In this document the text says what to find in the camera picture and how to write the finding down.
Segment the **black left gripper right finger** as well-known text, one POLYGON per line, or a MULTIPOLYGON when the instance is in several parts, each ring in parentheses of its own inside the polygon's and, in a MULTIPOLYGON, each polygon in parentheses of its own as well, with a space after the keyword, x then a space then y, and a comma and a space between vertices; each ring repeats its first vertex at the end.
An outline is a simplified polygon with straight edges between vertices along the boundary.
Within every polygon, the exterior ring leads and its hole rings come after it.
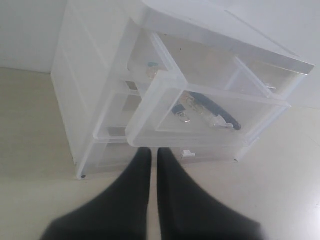
POLYGON ((263 240, 259 222, 222 204, 183 169, 170 148, 157 152, 157 205, 163 240, 263 240))

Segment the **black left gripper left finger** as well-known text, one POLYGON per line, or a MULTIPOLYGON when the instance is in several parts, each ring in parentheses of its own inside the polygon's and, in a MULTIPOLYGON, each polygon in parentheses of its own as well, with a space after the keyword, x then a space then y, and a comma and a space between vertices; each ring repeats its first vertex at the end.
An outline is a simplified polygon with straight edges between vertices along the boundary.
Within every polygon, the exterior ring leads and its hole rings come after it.
POLYGON ((139 148, 124 172, 104 192, 55 219, 43 240, 145 240, 152 151, 139 148))

